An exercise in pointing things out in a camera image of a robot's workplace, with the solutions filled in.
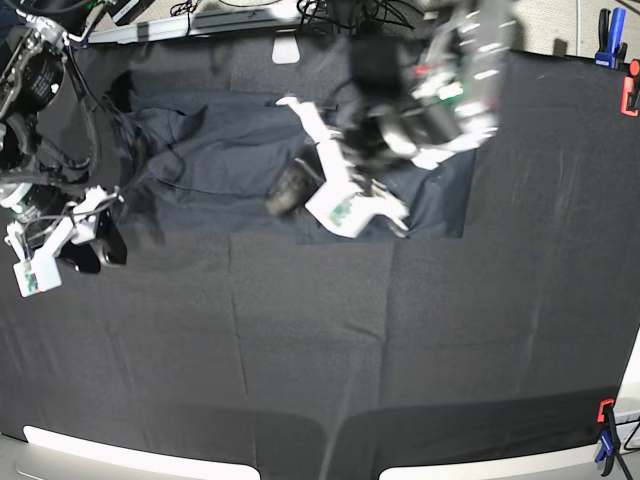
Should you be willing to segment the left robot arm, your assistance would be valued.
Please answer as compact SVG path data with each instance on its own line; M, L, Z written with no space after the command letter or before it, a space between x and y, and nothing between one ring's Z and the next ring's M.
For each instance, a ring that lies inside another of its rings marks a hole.
M308 147L268 190L267 211L306 213L346 239L460 237L476 152L499 127L513 23L509 1L457 1L422 41L353 42L351 102L329 112L279 100Z

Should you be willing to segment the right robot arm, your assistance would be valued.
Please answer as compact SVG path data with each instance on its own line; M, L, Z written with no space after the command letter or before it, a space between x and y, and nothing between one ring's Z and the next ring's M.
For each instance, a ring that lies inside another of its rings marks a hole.
M5 243L17 257L13 272L22 297L62 284L59 265L97 274L123 266L128 250L114 209L139 175L133 167L122 185L92 184L102 160L97 110L110 117L121 151L140 157L144 138L109 100L90 90L75 52L106 14L107 1L10 1L21 19L16 40L1 47L1 207L11 217ZM38 120L70 82L84 122L88 152L66 154L38 130Z

